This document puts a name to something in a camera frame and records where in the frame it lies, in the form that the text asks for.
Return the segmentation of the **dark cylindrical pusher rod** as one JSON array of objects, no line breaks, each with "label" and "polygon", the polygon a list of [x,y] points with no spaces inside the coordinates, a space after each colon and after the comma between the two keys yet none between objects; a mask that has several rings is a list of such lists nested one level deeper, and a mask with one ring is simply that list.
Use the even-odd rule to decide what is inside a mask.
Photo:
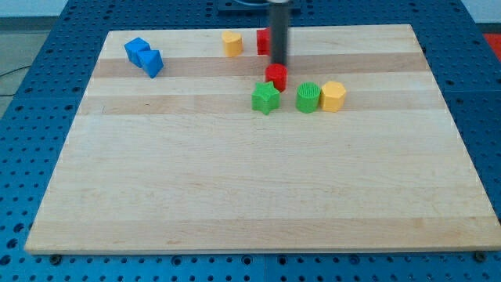
[{"label": "dark cylindrical pusher rod", "polygon": [[287,65],[290,0],[269,0],[271,63]]}]

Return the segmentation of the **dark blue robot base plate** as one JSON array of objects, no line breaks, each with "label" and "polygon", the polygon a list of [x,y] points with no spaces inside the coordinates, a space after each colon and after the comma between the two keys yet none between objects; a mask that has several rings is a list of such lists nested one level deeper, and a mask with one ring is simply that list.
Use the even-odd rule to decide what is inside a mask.
[{"label": "dark blue robot base plate", "polygon": [[253,16],[266,15],[271,3],[284,3],[282,0],[214,0],[214,7],[218,15],[224,16]]}]

